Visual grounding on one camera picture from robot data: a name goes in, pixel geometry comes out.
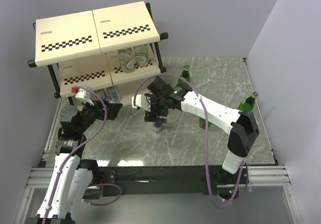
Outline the silver energy drink can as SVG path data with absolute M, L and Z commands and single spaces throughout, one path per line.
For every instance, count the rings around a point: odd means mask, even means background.
M 104 89 L 96 90 L 95 93 L 104 101 L 108 101 L 107 94 Z
M 111 87 L 107 88 L 107 91 L 110 95 L 111 100 L 114 103 L 120 103 L 121 97 L 120 97 L 119 91 L 117 89 L 117 86 L 111 86 Z

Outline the blue energy drink can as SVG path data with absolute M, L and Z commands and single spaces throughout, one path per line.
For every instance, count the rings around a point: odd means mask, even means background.
M 161 123 L 161 122 L 154 122 L 154 123 L 153 123 L 153 131 L 154 131 L 155 133 L 161 132 L 162 129 L 163 129 L 163 123 Z

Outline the green glass bottle back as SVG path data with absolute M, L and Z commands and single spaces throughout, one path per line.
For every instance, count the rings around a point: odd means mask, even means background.
M 186 80 L 187 82 L 191 81 L 189 69 L 190 69 L 190 66 L 185 65 L 183 71 L 180 74 L 180 78 Z

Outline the green glass bottle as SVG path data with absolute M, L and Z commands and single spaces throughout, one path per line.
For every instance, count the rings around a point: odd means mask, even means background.
M 255 100 L 258 98 L 258 96 L 259 94 L 257 92 L 253 92 L 248 98 L 246 98 L 239 104 L 238 109 L 241 111 L 253 111 L 255 106 Z
M 199 126 L 202 129 L 206 128 L 206 120 L 204 118 L 199 118 Z
M 186 80 L 187 82 L 191 81 L 189 69 L 190 69 L 190 66 L 185 65 L 183 71 L 180 74 L 180 78 Z

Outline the clear soda water bottle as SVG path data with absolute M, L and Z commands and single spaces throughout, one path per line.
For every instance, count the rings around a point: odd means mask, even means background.
M 133 50 L 134 50 L 135 60 L 138 66 L 140 67 L 147 66 L 148 60 L 149 60 L 147 44 L 135 46 Z
M 134 72 L 134 59 L 131 48 L 124 48 L 118 50 L 118 59 L 120 67 L 124 73 Z

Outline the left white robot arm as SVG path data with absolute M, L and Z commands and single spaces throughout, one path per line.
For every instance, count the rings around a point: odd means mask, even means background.
M 96 120 L 114 120 L 121 108 L 120 103 L 94 101 L 84 104 L 82 110 L 74 105 L 61 110 L 51 180 L 36 216 L 26 223 L 75 223 L 74 212 L 87 187 L 100 182 L 97 161 L 82 159 L 89 142 L 84 133 Z

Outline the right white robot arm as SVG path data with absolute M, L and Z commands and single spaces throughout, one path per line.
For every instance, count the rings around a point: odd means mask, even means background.
M 157 76 L 148 86 L 146 94 L 145 121 L 166 122 L 169 109 L 177 109 L 194 114 L 219 127 L 228 139 L 228 153 L 222 164 L 220 177 L 225 183 L 232 183 L 237 177 L 237 169 L 248 156 L 250 149 L 259 135 L 259 128 L 255 116 L 250 110 L 238 110 L 223 106 L 200 94 L 196 94 L 191 87 L 177 84 L 175 87 L 167 84 Z

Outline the beige three-tier shelf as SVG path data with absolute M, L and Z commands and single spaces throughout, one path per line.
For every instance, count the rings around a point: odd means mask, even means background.
M 38 19 L 34 22 L 35 58 L 31 68 L 46 66 L 54 84 L 55 98 L 66 98 L 80 105 L 71 88 L 89 86 L 93 90 L 117 86 L 124 106 L 131 104 L 142 80 L 166 71 L 159 41 L 169 37 L 159 33 L 153 22 L 149 3 L 136 2 L 92 11 Z M 145 67 L 136 63 L 135 46 L 147 44 L 149 60 Z M 118 50 L 131 48 L 134 72 L 124 73 Z

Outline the green glass bottle middle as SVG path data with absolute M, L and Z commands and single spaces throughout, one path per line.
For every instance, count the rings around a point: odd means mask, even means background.
M 204 118 L 199 118 L 199 126 L 202 129 L 206 128 L 206 120 Z

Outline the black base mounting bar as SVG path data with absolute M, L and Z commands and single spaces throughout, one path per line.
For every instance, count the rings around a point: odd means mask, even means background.
M 124 166 L 98 167 L 90 184 L 116 184 L 123 195 L 183 194 L 209 195 L 204 166 Z M 209 165 L 212 194 L 218 186 L 234 186 L 238 173 L 230 174 L 219 165 Z M 117 196 L 116 187 L 102 187 L 102 195 Z

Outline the green glass bottle right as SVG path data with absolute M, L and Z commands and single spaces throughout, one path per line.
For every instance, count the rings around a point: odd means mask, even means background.
M 258 98 L 258 96 L 259 94 L 257 92 L 253 92 L 248 98 L 246 98 L 239 104 L 238 109 L 241 111 L 253 111 L 255 106 L 255 100 Z

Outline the aluminium rail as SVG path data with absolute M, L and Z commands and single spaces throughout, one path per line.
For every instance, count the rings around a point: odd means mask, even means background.
M 48 188 L 53 168 L 32 168 L 26 188 Z M 248 166 L 251 186 L 290 186 L 284 166 Z

